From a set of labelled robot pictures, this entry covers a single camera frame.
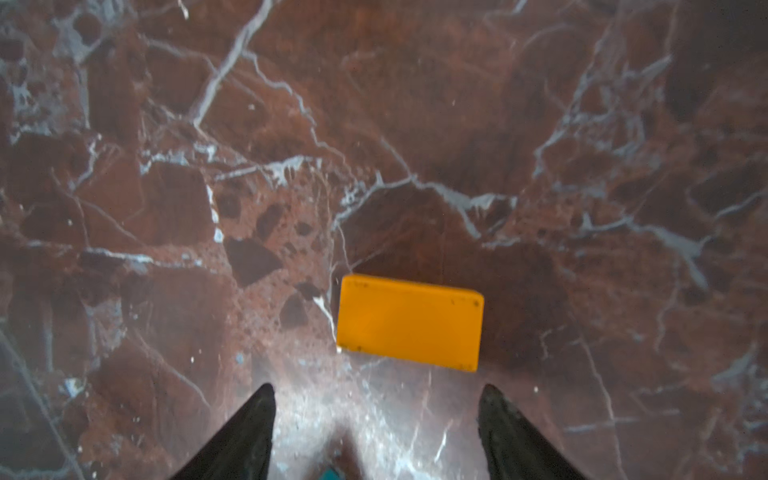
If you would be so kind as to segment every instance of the marble floor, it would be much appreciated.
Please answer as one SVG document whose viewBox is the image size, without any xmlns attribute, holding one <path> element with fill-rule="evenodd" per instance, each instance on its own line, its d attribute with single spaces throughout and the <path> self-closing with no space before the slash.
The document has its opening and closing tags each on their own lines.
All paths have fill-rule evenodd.
<svg viewBox="0 0 768 480">
<path fill-rule="evenodd" d="M 262 383 L 270 478 L 768 478 L 768 4 L 0 2 L 0 478 L 162 479 Z M 468 374 L 334 346 L 485 295 Z"/>
</svg>

